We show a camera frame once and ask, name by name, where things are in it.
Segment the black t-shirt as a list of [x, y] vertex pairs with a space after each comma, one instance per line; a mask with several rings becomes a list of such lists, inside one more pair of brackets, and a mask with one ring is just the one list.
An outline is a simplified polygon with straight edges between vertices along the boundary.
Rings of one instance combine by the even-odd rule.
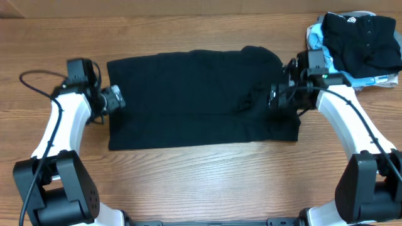
[[256, 46], [159, 53], [107, 63], [126, 105], [110, 115], [111, 151], [296, 141], [296, 109], [272, 109], [283, 64]]

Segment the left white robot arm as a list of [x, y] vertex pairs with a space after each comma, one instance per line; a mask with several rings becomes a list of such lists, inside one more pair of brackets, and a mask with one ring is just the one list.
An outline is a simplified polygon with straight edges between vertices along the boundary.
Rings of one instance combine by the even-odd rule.
[[117, 85], [101, 87], [101, 71], [92, 60], [67, 61], [68, 74], [48, 97], [52, 112], [31, 157], [13, 168], [23, 201], [19, 224], [133, 225], [122, 210], [100, 201], [97, 187], [81, 162], [86, 125], [125, 107]]

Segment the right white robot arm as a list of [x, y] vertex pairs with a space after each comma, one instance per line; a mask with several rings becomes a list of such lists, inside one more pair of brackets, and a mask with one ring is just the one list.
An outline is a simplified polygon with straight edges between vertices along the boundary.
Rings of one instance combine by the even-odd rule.
[[376, 128], [342, 73], [330, 73], [322, 50], [297, 54], [284, 66], [287, 84], [272, 85], [272, 109], [318, 110], [330, 122], [348, 159], [334, 199], [297, 218], [268, 225], [372, 225], [401, 218], [401, 151]]

